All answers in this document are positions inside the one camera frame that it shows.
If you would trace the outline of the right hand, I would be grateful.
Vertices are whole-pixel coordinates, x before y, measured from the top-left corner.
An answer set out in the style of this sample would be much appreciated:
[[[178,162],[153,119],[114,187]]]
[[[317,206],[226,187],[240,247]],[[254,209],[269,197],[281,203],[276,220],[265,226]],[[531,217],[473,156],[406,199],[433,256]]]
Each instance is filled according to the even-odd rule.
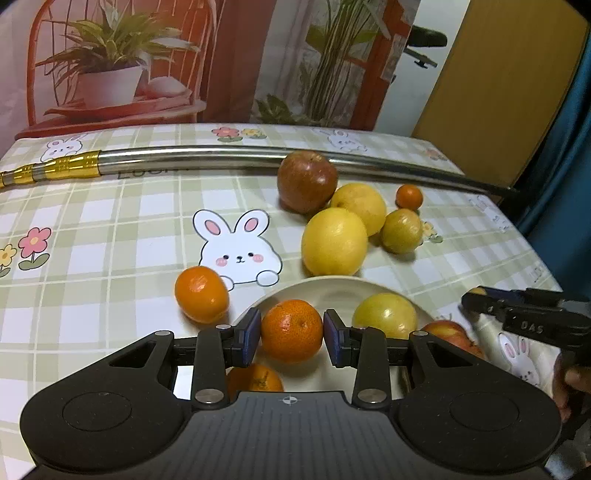
[[[575,364],[569,365],[565,355],[560,353],[554,365],[552,397],[563,422],[566,422],[571,416],[570,396],[573,392],[590,394],[590,368]]]

